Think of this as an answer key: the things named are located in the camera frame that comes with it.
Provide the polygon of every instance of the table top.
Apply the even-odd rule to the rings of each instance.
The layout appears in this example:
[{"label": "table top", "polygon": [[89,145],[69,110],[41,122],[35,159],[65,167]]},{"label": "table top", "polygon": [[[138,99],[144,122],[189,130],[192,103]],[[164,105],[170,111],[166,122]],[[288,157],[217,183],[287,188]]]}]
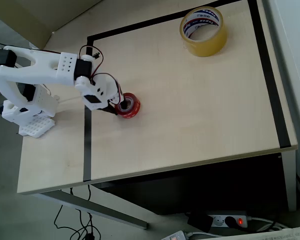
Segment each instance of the table top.
[{"label": "table top", "polygon": [[[211,2],[105,0],[56,31],[46,49],[76,53],[87,36]],[[102,72],[139,98],[140,112],[123,119],[85,111],[74,87],[48,85],[60,96],[56,125],[38,139],[23,138],[17,192],[297,149],[262,2],[230,2],[217,7],[227,43],[210,57],[187,51],[179,33],[182,18],[95,40],[104,55]]]}]

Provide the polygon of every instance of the gray floor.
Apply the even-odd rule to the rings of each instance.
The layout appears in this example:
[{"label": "gray floor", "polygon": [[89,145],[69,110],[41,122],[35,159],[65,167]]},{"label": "gray floor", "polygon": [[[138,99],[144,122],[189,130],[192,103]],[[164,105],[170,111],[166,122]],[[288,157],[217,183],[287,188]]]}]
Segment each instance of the gray floor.
[{"label": "gray floor", "polygon": [[[0,116],[0,239],[2,240],[47,240],[69,239],[71,230],[57,230],[53,224],[60,205],[33,196],[16,194],[22,137],[17,134],[18,127]],[[129,214],[150,223],[148,230],[141,230],[99,216],[93,217],[93,224],[98,227],[103,240],[160,240],[176,231],[187,232],[197,229],[187,225],[183,214],[158,216],[139,206],[124,201],[116,196],[91,187],[91,200],[95,203]],[[88,196],[86,186],[73,189],[75,195],[82,198]],[[87,214],[83,214],[83,222],[88,222]],[[283,224],[290,227],[300,226],[300,212],[286,214],[280,218]],[[58,218],[59,226],[75,229],[81,227],[79,213],[75,209],[64,207]],[[238,232],[231,229],[213,229],[220,235],[234,235]]]}]

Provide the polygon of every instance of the black tape line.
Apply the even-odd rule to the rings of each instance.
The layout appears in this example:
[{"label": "black tape line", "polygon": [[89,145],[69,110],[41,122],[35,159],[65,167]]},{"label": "black tape line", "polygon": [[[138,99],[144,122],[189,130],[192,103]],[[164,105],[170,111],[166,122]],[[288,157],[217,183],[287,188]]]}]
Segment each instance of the black tape line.
[{"label": "black tape line", "polygon": [[91,180],[91,110],[84,106],[83,181]]},{"label": "black tape line", "polygon": [[271,66],[270,56],[267,48],[267,42],[262,28],[260,14],[258,10],[257,0],[248,0],[252,24],[256,43],[259,50],[263,75],[265,79],[266,88],[268,90],[276,134],[278,136],[279,145],[281,149],[291,147],[289,134],[286,126],[284,112],[282,110],[280,97],[276,85],[274,72]]},{"label": "black tape line", "polygon": [[91,35],[87,37],[87,45],[90,45],[91,43],[93,44],[94,41],[96,40],[100,40],[100,39],[104,39],[104,38],[108,38],[114,35],[118,35],[118,34],[123,34],[126,32],[130,32],[133,30],[137,30],[137,29],[142,29],[145,27],[149,27],[152,25],[156,25],[156,24],[160,24],[160,23],[164,23],[167,21],[171,21],[171,20],[175,20],[175,19],[179,19],[179,18],[183,18],[185,15],[187,15],[187,13],[189,13],[190,11],[192,11],[193,9],[196,8],[200,8],[200,7],[213,7],[213,8],[217,8],[226,4],[231,4],[231,3],[235,3],[241,0],[218,0],[218,1],[214,1],[214,2],[210,2],[208,4],[205,5],[201,5],[201,6],[197,6],[194,8],[190,8],[187,10],[183,10],[183,11],[178,11],[169,15],[165,15],[165,16],[160,16],[160,17],[156,17],[150,20],[146,20],[146,21],[142,21],[142,22],[138,22],[132,25],[128,25],[128,26],[123,26],[117,29],[113,29],[110,31],[105,31],[105,32],[101,32],[95,35]]}]

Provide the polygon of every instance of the white robotic arm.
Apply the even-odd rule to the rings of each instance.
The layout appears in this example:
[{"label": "white robotic arm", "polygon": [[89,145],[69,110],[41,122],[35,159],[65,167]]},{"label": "white robotic arm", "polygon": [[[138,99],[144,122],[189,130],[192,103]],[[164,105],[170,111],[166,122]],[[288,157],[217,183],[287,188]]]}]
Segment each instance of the white robotic arm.
[{"label": "white robotic arm", "polygon": [[[29,59],[31,66],[15,68],[17,57]],[[2,117],[18,124],[19,134],[23,136],[38,138],[54,126],[55,121],[50,117],[56,114],[58,101],[41,84],[74,86],[81,92],[82,100],[90,110],[101,109],[113,114],[121,110],[130,111],[131,106],[128,106],[114,77],[99,72],[91,76],[96,70],[94,60],[90,55],[78,59],[77,54],[66,52],[15,46],[0,48],[0,92],[7,98],[3,102]],[[16,83],[23,84],[22,91]]]}]

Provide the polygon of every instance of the power strip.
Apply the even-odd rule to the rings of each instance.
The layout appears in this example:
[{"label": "power strip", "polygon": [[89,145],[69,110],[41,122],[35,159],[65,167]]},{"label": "power strip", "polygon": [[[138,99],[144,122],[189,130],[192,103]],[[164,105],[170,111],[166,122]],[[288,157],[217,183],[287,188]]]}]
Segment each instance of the power strip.
[{"label": "power strip", "polygon": [[228,225],[225,223],[226,217],[233,217],[237,224],[242,228],[248,227],[248,219],[246,215],[221,215],[221,214],[208,214],[213,218],[211,227],[216,228],[228,228]]}]

